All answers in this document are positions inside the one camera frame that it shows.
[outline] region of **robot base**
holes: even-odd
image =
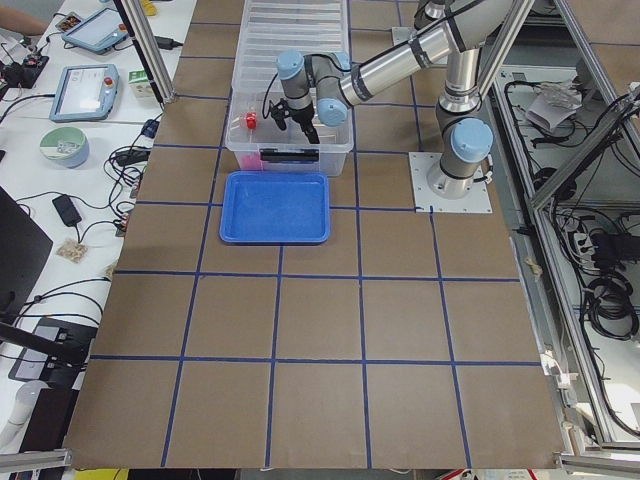
[[[459,200],[442,198],[431,190],[427,182],[427,173],[434,163],[440,161],[440,156],[440,153],[409,153],[416,211],[429,213],[433,209],[437,213],[493,213],[487,185],[484,182],[474,183],[469,193]],[[483,176],[480,168],[476,176]]]

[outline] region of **white box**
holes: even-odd
[[[351,112],[340,127],[314,125],[319,145],[309,143],[300,126],[287,120],[280,131],[271,118],[262,118],[267,87],[276,73],[276,58],[285,50],[308,53],[349,52],[346,0],[247,0],[233,71],[233,94],[225,145],[243,170],[321,171],[340,175],[353,149]],[[275,81],[269,100],[282,98]],[[247,128],[246,116],[257,115],[257,128]]]

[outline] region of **person's arm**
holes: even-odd
[[[0,28],[22,35],[42,35],[47,29],[47,24],[20,10],[0,7]]]

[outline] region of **blue tray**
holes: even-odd
[[[229,243],[322,243],[331,234],[323,173],[234,172],[227,178],[220,238]]]

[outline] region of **yellow object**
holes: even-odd
[[[121,469],[101,469],[101,470],[82,470],[76,473],[75,480],[126,480],[129,477],[129,470]]]
[[[156,6],[151,3],[151,0],[140,0],[140,5],[142,5],[142,9],[144,10],[144,14],[147,17],[152,17],[156,13],[158,13],[158,9]]]

